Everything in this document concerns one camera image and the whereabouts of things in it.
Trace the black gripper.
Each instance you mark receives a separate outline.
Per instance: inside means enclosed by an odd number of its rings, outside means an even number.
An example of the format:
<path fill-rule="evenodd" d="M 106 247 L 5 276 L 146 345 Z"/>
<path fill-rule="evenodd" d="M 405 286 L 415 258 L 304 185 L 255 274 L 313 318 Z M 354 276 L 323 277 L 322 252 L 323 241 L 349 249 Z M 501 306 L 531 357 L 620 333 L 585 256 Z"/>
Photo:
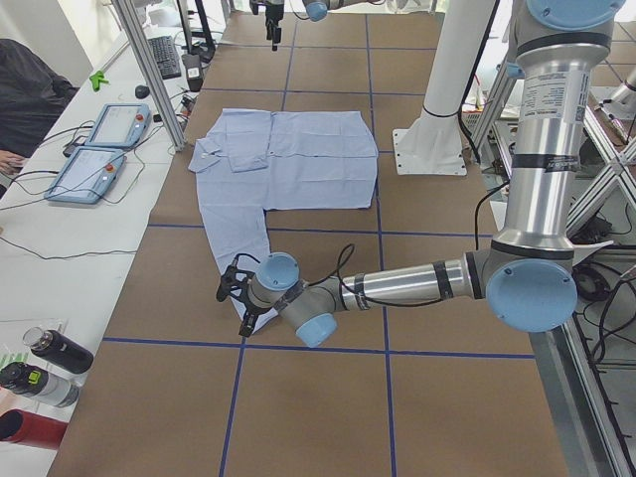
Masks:
<path fill-rule="evenodd" d="M 278 23 L 284 16 L 284 0 L 249 0 L 249 8 L 253 15 L 257 15 L 259 8 L 263 7 L 265 12 L 265 25 L 270 28 L 271 49 L 278 50 L 281 41 L 282 29 Z"/>
<path fill-rule="evenodd" d="M 218 302 L 224 302 L 228 297 L 231 297 L 244 305 L 245 311 L 242 315 L 238 333 L 245 338 L 252 335 L 258 319 L 258 308 L 250 301 L 247 295 L 249 282 L 253 276 L 253 272 L 242 270 L 236 262 L 232 262 L 221 275 L 220 284 L 216 292 Z"/>

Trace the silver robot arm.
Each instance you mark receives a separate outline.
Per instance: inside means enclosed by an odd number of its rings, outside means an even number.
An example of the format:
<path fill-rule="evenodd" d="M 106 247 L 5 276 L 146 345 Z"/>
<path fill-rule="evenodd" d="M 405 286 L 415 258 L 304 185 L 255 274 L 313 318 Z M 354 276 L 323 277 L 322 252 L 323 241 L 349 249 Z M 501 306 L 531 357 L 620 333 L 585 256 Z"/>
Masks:
<path fill-rule="evenodd" d="M 485 299 L 507 325 L 546 332 L 576 305 L 574 248 L 566 236 L 568 197 L 579 166 L 589 75 L 610 51 L 617 1 L 518 1 L 509 48 L 525 78 L 503 228 L 487 249 L 452 260 L 313 283 L 295 258 L 267 255 L 256 270 L 229 265 L 219 301 L 242 309 L 251 335 L 267 312 L 283 318 L 308 347 L 335 330 L 335 314 L 377 306 L 413 308 L 458 296 Z"/>
<path fill-rule="evenodd" d="M 364 0 L 303 0 L 302 3 L 306 15 L 302 17 L 295 14 L 295 16 L 300 20 L 318 22 L 323 20 L 329 11 L 362 4 Z M 282 37 L 279 22 L 284 18 L 285 1 L 249 0 L 248 5 L 253 15 L 258 15 L 260 8 L 264 9 L 266 40 L 271 44 L 271 49 L 276 52 Z"/>

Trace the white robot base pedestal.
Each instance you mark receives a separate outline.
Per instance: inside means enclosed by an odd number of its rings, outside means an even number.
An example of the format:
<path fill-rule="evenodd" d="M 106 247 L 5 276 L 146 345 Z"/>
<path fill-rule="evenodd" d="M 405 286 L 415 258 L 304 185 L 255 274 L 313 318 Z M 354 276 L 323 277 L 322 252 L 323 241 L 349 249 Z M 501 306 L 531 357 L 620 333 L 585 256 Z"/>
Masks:
<path fill-rule="evenodd" d="M 448 4 L 421 114 L 410 128 L 393 131 L 400 175 L 467 174 L 459 119 L 497 9 L 489 0 Z"/>

